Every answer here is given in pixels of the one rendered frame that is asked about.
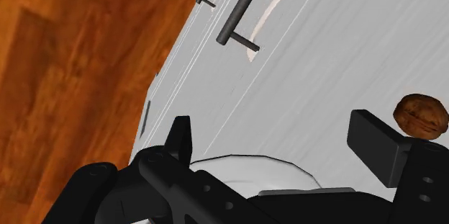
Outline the brown walnut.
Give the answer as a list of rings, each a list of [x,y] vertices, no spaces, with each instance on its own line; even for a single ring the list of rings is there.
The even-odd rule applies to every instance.
[[[435,140],[449,128],[449,113],[436,98],[408,94],[396,105],[393,117],[402,131],[413,138]]]

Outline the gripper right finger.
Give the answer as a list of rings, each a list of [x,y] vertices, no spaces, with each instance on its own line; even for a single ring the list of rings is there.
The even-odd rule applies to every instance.
[[[406,137],[366,109],[350,113],[348,147],[387,188],[388,224],[449,224],[449,149]]]

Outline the white bowl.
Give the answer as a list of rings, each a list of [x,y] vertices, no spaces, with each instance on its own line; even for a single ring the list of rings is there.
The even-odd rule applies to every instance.
[[[312,190],[322,186],[307,171],[269,156],[226,155],[194,161],[193,171],[204,170],[245,198],[264,190]]]

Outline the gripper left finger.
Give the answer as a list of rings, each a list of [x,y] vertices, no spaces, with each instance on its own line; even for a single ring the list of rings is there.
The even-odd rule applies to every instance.
[[[75,171],[42,224],[278,224],[206,171],[189,168],[191,120],[177,116],[164,145],[119,170],[109,162]]]

